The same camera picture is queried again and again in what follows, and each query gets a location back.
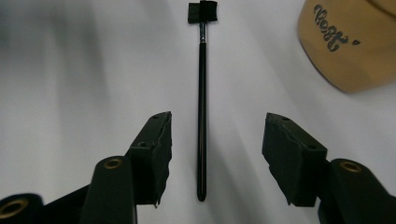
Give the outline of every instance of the white fabric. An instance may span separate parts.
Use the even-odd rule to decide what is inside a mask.
[[[147,119],[173,113],[158,209],[139,223],[318,223],[288,206],[262,156],[267,112],[369,167],[396,194],[396,84],[344,94],[306,57],[304,0],[219,0],[208,25],[207,198],[196,198],[198,26],[181,0],[0,2],[0,198],[49,203],[123,155]]]

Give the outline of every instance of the brass grommet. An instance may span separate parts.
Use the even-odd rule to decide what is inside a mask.
[[[16,199],[0,207],[0,219],[16,216],[26,208],[29,201],[27,199]]]
[[[104,166],[107,170],[112,170],[119,168],[121,165],[122,165],[122,159],[116,158],[106,161]]]
[[[356,164],[355,162],[342,161],[340,163],[340,165],[341,165],[341,167],[348,170],[349,172],[352,172],[352,173],[360,173],[361,172],[361,167],[358,164]]]

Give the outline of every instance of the clamp jaw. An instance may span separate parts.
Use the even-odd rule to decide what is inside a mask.
[[[313,207],[321,224],[396,223],[396,199],[364,165],[326,161],[327,148],[291,119],[268,113],[262,155],[288,203]]]
[[[171,112],[152,116],[125,156],[96,164],[92,182],[44,205],[37,194],[0,201],[0,224],[136,224],[138,204],[157,205],[172,159]]]

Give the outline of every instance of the black brush handle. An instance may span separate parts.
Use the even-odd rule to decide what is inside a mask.
[[[206,43],[199,45],[198,200],[206,198]]]

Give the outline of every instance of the white backdrop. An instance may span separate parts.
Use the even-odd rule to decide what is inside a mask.
[[[345,94],[312,66],[304,0],[219,0],[208,25],[207,198],[196,198],[198,26],[181,0],[0,2],[0,198],[49,203],[123,155],[147,119],[173,113],[162,204],[139,223],[318,223],[288,206],[262,156],[267,112],[369,167],[393,195],[396,84]]]

